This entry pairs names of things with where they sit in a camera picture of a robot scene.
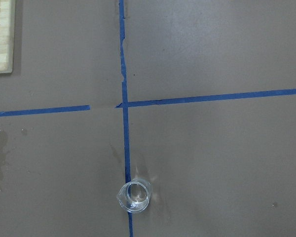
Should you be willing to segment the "clear glass measuring cup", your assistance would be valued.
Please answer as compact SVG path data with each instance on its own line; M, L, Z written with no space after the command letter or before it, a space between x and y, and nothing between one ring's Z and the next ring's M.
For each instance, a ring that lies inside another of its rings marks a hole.
M126 212L137 214L148 207L151 196L151 183L145 179L136 178L124 184L116 198Z

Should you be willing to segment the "bamboo cutting board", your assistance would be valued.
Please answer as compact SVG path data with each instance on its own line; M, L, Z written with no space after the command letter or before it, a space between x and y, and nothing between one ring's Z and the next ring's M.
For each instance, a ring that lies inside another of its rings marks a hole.
M0 74L13 71L15 6L14 0L0 0Z

